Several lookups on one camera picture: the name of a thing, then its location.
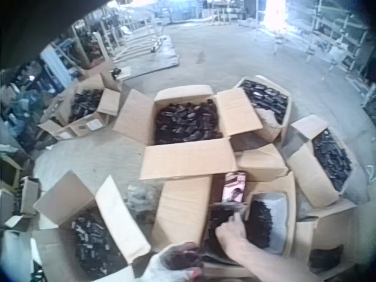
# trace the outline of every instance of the bright light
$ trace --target bright light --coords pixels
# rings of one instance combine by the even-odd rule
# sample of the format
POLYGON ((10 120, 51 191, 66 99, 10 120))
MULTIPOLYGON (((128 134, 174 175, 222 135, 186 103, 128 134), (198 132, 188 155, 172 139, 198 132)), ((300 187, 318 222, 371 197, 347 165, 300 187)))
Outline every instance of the bright light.
POLYGON ((267 0, 264 24, 272 31, 286 28, 286 0, 267 0))

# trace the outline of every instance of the gloved hand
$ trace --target gloved hand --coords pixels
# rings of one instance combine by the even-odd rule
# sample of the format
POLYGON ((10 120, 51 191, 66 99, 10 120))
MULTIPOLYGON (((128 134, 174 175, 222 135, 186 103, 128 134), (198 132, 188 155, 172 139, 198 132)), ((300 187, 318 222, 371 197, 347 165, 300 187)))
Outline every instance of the gloved hand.
POLYGON ((201 256, 194 243, 169 245, 155 254, 137 282, 188 282, 202 274, 201 256))

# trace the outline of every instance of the cardboard sheet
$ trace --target cardboard sheet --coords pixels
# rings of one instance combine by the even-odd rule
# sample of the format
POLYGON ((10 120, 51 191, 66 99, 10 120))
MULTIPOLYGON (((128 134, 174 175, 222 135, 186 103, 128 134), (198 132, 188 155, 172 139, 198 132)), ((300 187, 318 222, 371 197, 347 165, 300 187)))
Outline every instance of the cardboard sheet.
POLYGON ((238 169, 247 173, 247 181, 267 182, 285 176, 286 167, 281 154, 273 144, 255 150, 236 153, 238 169))
POLYGON ((237 170, 228 138, 145 149, 140 179, 200 176, 237 170))
POLYGON ((152 231, 155 251, 161 251, 169 244, 201 243, 211 186, 211 176, 165 182, 152 231))

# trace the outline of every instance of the black object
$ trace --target black object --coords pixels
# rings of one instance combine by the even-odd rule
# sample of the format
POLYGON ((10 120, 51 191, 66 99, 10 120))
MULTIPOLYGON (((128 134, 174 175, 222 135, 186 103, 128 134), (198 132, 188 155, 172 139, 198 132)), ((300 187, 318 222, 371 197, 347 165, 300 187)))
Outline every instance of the black object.
POLYGON ((255 108, 273 111, 276 121, 280 125, 283 123, 288 97, 273 88, 251 80, 244 80, 240 87, 243 88, 255 108))
POLYGON ((325 271, 332 269, 341 263, 343 245, 331 250, 315 249, 310 254, 310 266, 316 270, 325 271))
POLYGON ((98 108, 103 90, 84 90, 81 94, 75 94, 75 100, 72 105, 69 123, 72 123, 84 116, 95 112, 98 108))
POLYGON ((351 172, 351 161, 346 150, 341 149, 332 134, 325 130, 312 140, 314 156, 324 169, 336 191, 342 191, 343 184, 351 172))
POLYGON ((214 253, 220 259, 229 260, 229 257, 222 250, 222 247, 216 236, 216 228, 227 222, 230 216, 233 216, 235 210, 231 206, 213 206, 210 211, 209 231, 206 240, 206 246, 210 252, 214 253))
POLYGON ((265 203, 252 201, 248 220, 244 222, 249 242, 265 249, 270 245, 270 233, 273 221, 265 203))
POLYGON ((127 266, 97 208, 87 210, 72 222, 76 231, 76 257, 92 280, 127 266))
POLYGON ((155 145, 221 138, 214 101, 194 105, 170 104, 156 117, 155 145))
POLYGON ((371 96, 368 102, 364 105, 363 109, 376 126, 376 95, 371 96))
POLYGON ((113 71, 111 71, 111 76, 113 80, 116 80, 117 76, 122 72, 119 68, 114 68, 113 71))
POLYGON ((31 274, 30 282, 47 282, 43 268, 34 261, 34 272, 31 274))

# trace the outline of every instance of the box flap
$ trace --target box flap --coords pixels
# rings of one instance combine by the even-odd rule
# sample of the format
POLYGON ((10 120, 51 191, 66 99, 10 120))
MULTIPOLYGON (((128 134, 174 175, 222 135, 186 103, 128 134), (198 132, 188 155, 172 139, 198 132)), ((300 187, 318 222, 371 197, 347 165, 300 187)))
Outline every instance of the box flap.
POLYGON ((34 208, 53 223, 60 225, 93 199, 92 192, 76 174, 69 171, 36 201, 34 208))
POLYGON ((47 131, 49 134, 54 134, 56 133, 57 131, 59 131, 60 129, 62 129, 61 126, 59 126, 57 123, 53 122, 52 120, 47 120, 46 122, 44 123, 41 123, 40 125, 38 125, 41 129, 43 129, 44 131, 47 131))
POLYGON ((76 92, 82 93, 84 90, 95 90, 95 89, 104 89, 105 85, 103 84, 102 77, 99 73, 96 75, 90 76, 85 80, 79 82, 76 86, 76 92))
POLYGON ((283 254, 288 256, 293 246, 296 223, 296 187, 294 174, 290 172, 287 176, 278 177, 276 180, 270 182, 247 182, 244 190, 245 202, 250 203, 252 195, 262 192, 282 192, 287 195, 287 238, 283 254))
POLYGON ((105 89, 100 99, 97 112, 117 116, 120 101, 120 93, 114 90, 105 89))
POLYGON ((317 220, 297 222, 295 227, 295 239, 292 249, 292 256, 307 265, 310 260, 313 234, 317 225, 317 220))
POLYGON ((21 213, 36 214, 33 207, 38 199, 39 183, 25 179, 22 189, 21 213))
POLYGON ((127 262, 147 254, 151 246, 137 226, 112 176, 107 177, 95 195, 96 203, 117 247, 127 262))
POLYGON ((272 181, 288 171, 273 144, 236 153, 236 162, 239 170, 247 172, 247 181, 272 181))
POLYGON ((46 229, 32 233, 48 281, 90 281, 76 258, 76 236, 71 230, 46 229))
POLYGON ((345 199, 345 198, 340 198, 338 202, 328 206, 328 207, 323 207, 320 209, 312 209, 305 211, 303 213, 303 216, 315 216, 315 217, 325 217, 325 216, 330 216, 335 213, 340 213, 344 212, 345 210, 353 209, 357 205, 354 204, 352 201, 345 199))
POLYGON ((212 176, 164 183, 152 231, 154 251, 161 251, 169 244, 201 244, 211 185, 212 176))
POLYGON ((218 92, 218 112, 225 136, 254 131, 263 125, 242 88, 218 92))
POLYGON ((132 89, 113 129, 145 145, 151 144, 154 135, 154 115, 153 101, 132 89))
POLYGON ((140 179, 173 178, 237 170, 228 138, 148 146, 140 179))
POLYGON ((314 207, 325 207, 339 199, 325 171, 304 144, 287 161, 296 180, 314 207))
POLYGON ((312 140, 328 127, 328 123, 318 116, 310 115, 292 123, 291 126, 312 140))
POLYGON ((157 93, 155 102, 161 102, 164 100, 171 100, 170 103, 180 102, 184 98, 190 100, 196 98, 205 98, 206 96, 213 95, 214 92, 209 85, 186 85, 167 88, 157 93))

